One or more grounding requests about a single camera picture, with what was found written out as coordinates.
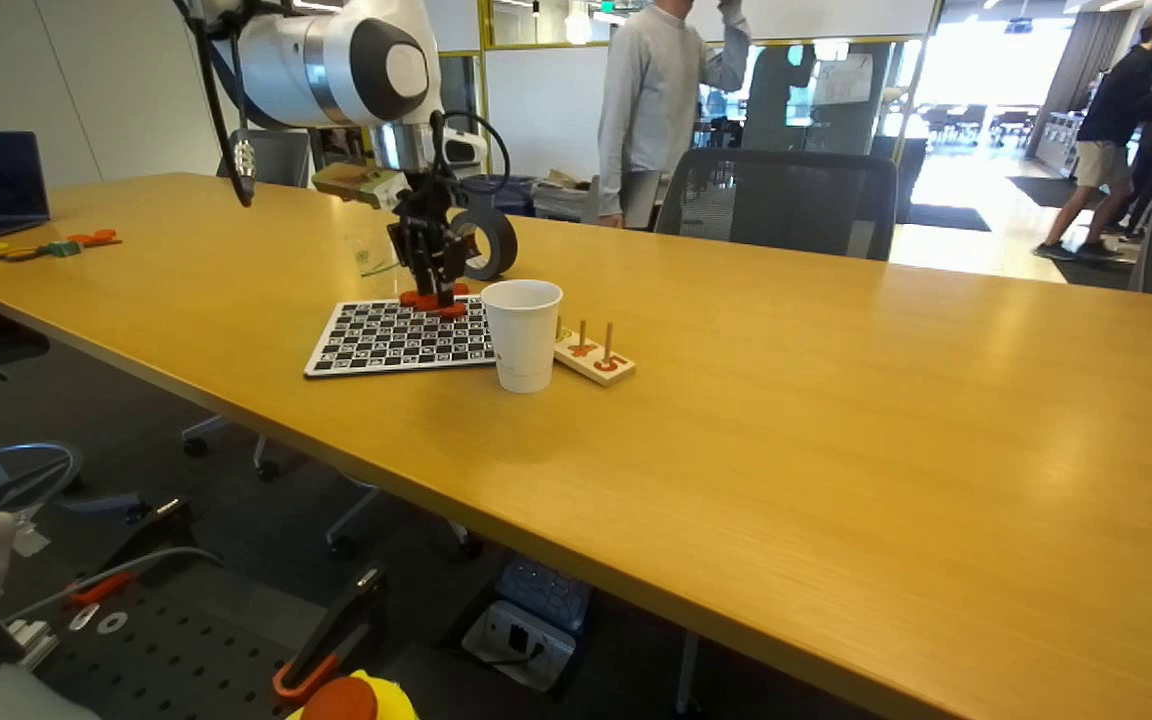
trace man in gray shirt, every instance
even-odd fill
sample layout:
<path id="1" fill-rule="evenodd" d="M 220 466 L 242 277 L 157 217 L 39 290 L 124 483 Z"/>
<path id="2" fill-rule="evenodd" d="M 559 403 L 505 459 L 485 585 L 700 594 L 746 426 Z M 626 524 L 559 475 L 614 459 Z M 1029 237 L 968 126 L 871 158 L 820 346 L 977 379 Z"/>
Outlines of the man in gray shirt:
<path id="1" fill-rule="evenodd" d="M 651 0 L 611 35 L 599 116 L 599 226 L 646 230 L 658 181 L 686 154 L 700 85 L 725 93 L 745 85 L 746 23 L 738 0 L 719 0 L 719 54 L 702 49 L 686 14 L 690 0 Z"/>

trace wooden table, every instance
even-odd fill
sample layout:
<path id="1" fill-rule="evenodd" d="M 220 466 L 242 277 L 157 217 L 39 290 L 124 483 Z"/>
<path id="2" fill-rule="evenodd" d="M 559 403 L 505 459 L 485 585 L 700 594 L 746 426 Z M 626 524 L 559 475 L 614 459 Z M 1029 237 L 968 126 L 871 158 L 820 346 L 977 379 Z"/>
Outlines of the wooden table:
<path id="1" fill-rule="evenodd" d="M 1152 296 L 514 219 L 626 383 L 300 379 L 408 290 L 382 219 L 76 187 L 56 234 L 129 245 L 0 265 L 0 312 L 871 711 L 1152 718 Z"/>

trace white paper cup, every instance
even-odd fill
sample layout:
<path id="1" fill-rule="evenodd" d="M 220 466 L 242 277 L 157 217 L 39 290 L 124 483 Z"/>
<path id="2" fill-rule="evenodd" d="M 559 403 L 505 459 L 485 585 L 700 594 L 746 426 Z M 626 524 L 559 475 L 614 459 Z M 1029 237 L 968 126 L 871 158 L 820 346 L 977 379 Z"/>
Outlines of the white paper cup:
<path id="1" fill-rule="evenodd" d="M 499 281 L 478 293 L 497 379 L 509 391 L 544 391 L 550 379 L 550 333 L 559 321 L 565 290 L 548 281 Z"/>

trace small wooden block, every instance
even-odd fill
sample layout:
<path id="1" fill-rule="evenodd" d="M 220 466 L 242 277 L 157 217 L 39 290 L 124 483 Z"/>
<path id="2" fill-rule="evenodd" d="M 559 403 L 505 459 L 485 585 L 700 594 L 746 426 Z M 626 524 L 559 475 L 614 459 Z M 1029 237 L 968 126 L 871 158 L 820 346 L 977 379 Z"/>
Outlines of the small wooden block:
<path id="1" fill-rule="evenodd" d="M 580 372 L 583 379 L 597 379 L 597 383 L 614 383 L 620 375 L 626 375 L 637 366 L 620 352 L 603 352 L 603 346 L 587 341 L 580 346 L 580 333 L 565 338 L 550 346 L 550 355 Z"/>

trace yellow object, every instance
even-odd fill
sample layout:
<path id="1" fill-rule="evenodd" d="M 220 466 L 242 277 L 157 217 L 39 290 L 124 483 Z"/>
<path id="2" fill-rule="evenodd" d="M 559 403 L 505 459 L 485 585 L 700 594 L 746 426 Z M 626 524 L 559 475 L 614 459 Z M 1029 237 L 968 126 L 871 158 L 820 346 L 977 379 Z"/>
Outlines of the yellow object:
<path id="1" fill-rule="evenodd" d="M 351 673 L 309 695 L 286 720 L 421 720 L 408 691 L 390 679 Z"/>

